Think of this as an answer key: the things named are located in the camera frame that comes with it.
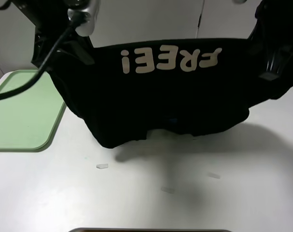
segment white tabletop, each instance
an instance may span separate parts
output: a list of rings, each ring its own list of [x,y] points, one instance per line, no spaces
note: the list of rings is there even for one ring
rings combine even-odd
[[[293,88],[221,134],[111,150],[66,109],[47,150],[0,153],[0,232],[81,227],[293,232]]]

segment black cable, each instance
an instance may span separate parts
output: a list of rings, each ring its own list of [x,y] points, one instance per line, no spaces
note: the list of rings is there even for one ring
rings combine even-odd
[[[54,53],[57,52],[59,45],[78,27],[80,26],[82,23],[85,22],[85,15],[81,12],[77,12],[73,15],[73,17],[71,18],[71,21],[68,25],[68,27],[65,29],[65,31],[61,34],[61,36],[58,38],[58,40],[55,42],[55,44],[53,45],[52,49],[50,50],[50,52],[48,53],[48,55],[45,57],[42,65],[40,66],[40,68],[38,69],[38,71],[36,72],[36,74],[24,85],[22,85],[19,88],[16,88],[14,90],[5,92],[5,93],[0,93],[0,100],[6,99],[6,98],[10,98],[13,97],[15,95],[18,95],[26,90],[28,90],[30,87],[32,87],[34,84],[37,83],[37,81],[40,79],[40,77],[42,76],[42,74],[45,72],[47,66],[48,66],[48,62],[50,60],[50,58],[52,57],[52,55],[54,55]]]
[[[10,4],[11,4],[11,0],[6,1],[5,4],[0,6],[0,11],[7,10],[9,8]]]

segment white lettering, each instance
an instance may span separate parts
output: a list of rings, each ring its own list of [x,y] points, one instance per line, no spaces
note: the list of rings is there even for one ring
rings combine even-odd
[[[137,48],[135,49],[135,54],[145,54],[143,57],[136,58],[136,63],[146,64],[144,67],[137,67],[136,73],[150,73],[155,70],[152,48]]]
[[[180,51],[180,54],[184,56],[184,58],[181,61],[180,67],[185,72],[191,72],[195,71],[197,68],[197,59],[200,54],[200,50],[196,49],[193,52],[193,55],[191,55],[188,51],[182,50]]]
[[[130,71],[129,58],[127,57],[129,55],[129,52],[127,50],[123,50],[121,51],[121,55],[124,56],[122,58],[123,72],[125,74],[128,74]]]
[[[222,49],[217,48],[214,53],[204,53],[202,57],[210,57],[208,60],[201,60],[199,66],[201,68],[209,68],[218,64],[218,54],[221,53]]]
[[[179,50],[178,46],[162,45],[160,50],[169,51],[169,53],[162,53],[158,55],[158,59],[167,59],[168,63],[158,63],[156,68],[161,70],[172,70],[176,68],[176,55]]]

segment small plastic piece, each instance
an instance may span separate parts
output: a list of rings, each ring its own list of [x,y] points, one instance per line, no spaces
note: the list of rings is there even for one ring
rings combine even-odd
[[[220,175],[215,174],[215,173],[208,173],[208,176],[212,177],[212,178],[220,179]]]
[[[96,165],[96,168],[98,169],[105,169],[105,168],[108,168],[109,167],[109,164],[105,163],[105,164],[97,164]]]
[[[170,194],[174,194],[175,193],[175,190],[173,188],[168,188],[168,187],[162,187],[161,190],[163,192],[168,192]]]

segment green tray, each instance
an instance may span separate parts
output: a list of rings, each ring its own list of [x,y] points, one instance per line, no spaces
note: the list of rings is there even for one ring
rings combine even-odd
[[[35,70],[11,73],[0,93],[20,87]],[[0,151],[35,152],[52,142],[66,105],[48,73],[27,91],[0,101]]]

